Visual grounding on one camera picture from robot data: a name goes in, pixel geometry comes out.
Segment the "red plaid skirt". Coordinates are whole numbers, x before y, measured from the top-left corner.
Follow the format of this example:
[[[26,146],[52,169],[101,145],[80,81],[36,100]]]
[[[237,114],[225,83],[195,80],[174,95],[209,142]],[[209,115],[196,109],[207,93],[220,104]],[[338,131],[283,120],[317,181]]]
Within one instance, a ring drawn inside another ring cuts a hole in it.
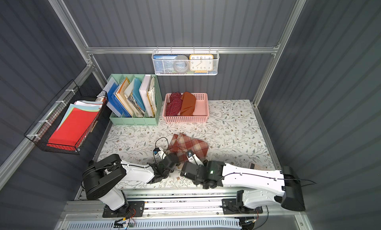
[[[204,161],[208,149],[209,145],[206,142],[180,133],[173,135],[167,150],[170,153],[176,154],[180,163],[184,163],[188,160],[186,156],[187,151],[192,151],[201,161]]]

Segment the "pink plastic basket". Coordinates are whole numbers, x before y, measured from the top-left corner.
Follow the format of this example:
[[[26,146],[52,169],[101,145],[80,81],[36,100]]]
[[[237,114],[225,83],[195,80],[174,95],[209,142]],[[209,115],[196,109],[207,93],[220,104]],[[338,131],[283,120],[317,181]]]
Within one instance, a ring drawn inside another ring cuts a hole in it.
[[[209,118],[209,105],[207,93],[192,93],[195,96],[195,109],[192,116],[167,116],[167,104],[170,102],[170,94],[166,94],[163,103],[162,116],[166,123],[205,123]]]

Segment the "red polka dot skirt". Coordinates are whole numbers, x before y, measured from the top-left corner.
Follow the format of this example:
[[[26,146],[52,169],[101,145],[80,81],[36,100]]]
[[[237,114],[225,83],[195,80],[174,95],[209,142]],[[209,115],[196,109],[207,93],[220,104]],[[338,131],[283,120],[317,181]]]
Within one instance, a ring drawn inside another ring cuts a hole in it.
[[[177,116],[182,108],[182,94],[179,92],[171,93],[169,96],[169,102],[166,106],[166,116]]]

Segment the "rust brown skirt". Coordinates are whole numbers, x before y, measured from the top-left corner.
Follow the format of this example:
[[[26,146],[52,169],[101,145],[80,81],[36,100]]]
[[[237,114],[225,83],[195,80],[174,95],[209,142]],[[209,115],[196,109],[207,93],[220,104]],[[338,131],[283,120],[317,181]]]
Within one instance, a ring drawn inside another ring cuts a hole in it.
[[[195,103],[196,97],[192,93],[183,93],[180,116],[193,116],[193,112],[195,110]]]

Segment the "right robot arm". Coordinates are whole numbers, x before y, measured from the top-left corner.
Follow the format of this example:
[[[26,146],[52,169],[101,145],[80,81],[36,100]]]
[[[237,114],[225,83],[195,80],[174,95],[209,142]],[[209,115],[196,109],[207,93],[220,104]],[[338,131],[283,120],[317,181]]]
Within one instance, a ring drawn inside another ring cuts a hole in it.
[[[209,161],[204,166],[186,162],[181,176],[204,189],[240,187],[235,205],[226,206],[234,212],[247,213],[268,204],[296,212],[306,210],[301,179],[288,166],[282,170],[257,170],[220,161]]]

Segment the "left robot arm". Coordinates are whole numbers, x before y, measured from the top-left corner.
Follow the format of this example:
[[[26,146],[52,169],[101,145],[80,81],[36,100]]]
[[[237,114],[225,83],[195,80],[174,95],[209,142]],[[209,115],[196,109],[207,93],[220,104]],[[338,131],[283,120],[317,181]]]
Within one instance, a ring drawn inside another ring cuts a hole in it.
[[[111,211],[126,213],[130,205],[116,185],[121,181],[139,181],[154,184],[166,179],[175,167],[180,165],[179,158],[164,151],[155,151],[154,157],[160,161],[146,165],[132,164],[112,154],[98,162],[90,161],[88,169],[82,174],[82,187],[87,200],[100,200]]]

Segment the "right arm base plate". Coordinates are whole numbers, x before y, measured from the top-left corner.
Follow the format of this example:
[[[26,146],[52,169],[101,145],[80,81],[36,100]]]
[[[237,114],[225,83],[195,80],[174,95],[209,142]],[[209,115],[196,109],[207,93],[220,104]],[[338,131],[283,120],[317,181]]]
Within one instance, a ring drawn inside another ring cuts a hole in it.
[[[262,214],[263,208],[257,207],[255,209],[244,206],[243,202],[237,202],[237,199],[227,198],[222,199],[221,207],[225,215],[232,214]]]

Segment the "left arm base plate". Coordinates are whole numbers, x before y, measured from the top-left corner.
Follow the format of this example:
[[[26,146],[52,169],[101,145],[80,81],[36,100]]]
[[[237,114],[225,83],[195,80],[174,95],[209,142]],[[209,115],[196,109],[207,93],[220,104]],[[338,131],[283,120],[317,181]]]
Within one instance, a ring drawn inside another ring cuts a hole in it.
[[[103,218],[131,218],[131,217],[142,217],[144,212],[145,202],[144,201],[130,201],[124,204],[117,210],[111,210],[111,208],[106,205],[102,214]]]

